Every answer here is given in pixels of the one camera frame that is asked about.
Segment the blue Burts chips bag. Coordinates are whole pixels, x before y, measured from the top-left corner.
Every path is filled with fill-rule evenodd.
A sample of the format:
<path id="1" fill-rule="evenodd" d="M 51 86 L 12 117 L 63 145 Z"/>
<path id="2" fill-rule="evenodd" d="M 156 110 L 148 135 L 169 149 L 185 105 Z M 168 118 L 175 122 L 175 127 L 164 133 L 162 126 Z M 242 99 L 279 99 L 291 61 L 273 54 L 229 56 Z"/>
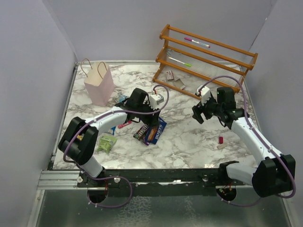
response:
<path id="1" fill-rule="evenodd" d="M 159 126 L 149 128 L 146 133 L 146 139 L 149 143 L 156 145 L 167 123 L 159 117 Z"/>

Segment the pink snack packet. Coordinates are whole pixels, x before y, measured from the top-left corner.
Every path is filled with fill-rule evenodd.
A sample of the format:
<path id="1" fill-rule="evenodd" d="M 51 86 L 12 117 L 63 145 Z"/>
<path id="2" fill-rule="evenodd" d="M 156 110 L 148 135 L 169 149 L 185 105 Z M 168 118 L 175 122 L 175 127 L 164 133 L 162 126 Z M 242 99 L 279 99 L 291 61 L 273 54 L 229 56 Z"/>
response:
<path id="1" fill-rule="evenodd" d="M 132 123 L 132 121 L 127 121 L 126 123 L 118 125 L 118 128 L 121 129 L 121 128 L 127 126 L 127 125 L 130 125 L 131 123 Z"/>

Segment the pink paper bag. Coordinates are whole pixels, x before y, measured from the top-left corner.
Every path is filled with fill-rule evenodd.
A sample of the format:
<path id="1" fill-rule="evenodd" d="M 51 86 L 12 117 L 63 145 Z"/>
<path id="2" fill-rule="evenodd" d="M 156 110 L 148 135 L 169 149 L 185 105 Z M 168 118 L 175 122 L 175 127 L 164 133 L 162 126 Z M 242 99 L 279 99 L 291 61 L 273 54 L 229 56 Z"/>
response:
<path id="1" fill-rule="evenodd" d="M 87 73 L 82 68 L 84 60 L 89 63 Z M 91 64 L 87 58 L 84 60 L 81 62 L 80 68 L 86 76 L 84 85 L 89 97 L 94 105 L 106 106 L 115 88 L 110 66 L 103 61 Z"/>

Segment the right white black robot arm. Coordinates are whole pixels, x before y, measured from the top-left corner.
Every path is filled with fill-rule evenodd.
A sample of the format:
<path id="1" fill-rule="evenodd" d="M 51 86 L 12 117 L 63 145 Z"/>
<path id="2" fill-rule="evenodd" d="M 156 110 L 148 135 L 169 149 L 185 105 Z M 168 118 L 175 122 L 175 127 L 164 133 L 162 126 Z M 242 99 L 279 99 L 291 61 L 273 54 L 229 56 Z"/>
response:
<path id="1" fill-rule="evenodd" d="M 219 87 L 214 97 L 208 87 L 199 87 L 196 96 L 200 102 L 193 106 L 193 118 L 200 124 L 213 116 L 222 126 L 234 132 L 253 154 L 256 168 L 238 161 L 221 163 L 218 181 L 228 185 L 239 180 L 251 185 L 258 196 L 265 198 L 284 192 L 295 192 L 295 159 L 276 149 L 255 127 L 243 108 L 237 108 L 234 91 L 230 87 Z"/>

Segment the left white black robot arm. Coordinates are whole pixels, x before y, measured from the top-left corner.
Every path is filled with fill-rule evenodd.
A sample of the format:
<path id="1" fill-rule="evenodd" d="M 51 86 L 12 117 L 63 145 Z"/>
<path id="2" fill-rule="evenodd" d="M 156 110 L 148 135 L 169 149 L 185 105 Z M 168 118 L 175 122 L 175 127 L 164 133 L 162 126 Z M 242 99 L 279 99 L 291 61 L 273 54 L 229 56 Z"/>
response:
<path id="1" fill-rule="evenodd" d="M 88 174 L 88 181 L 93 186 L 101 186 L 105 179 L 104 167 L 93 156 L 99 134 L 135 118 L 148 126 L 158 126 L 160 110 L 151 105 L 151 100 L 144 90 L 136 88 L 129 98 L 94 119 L 73 118 L 58 149 Z"/>

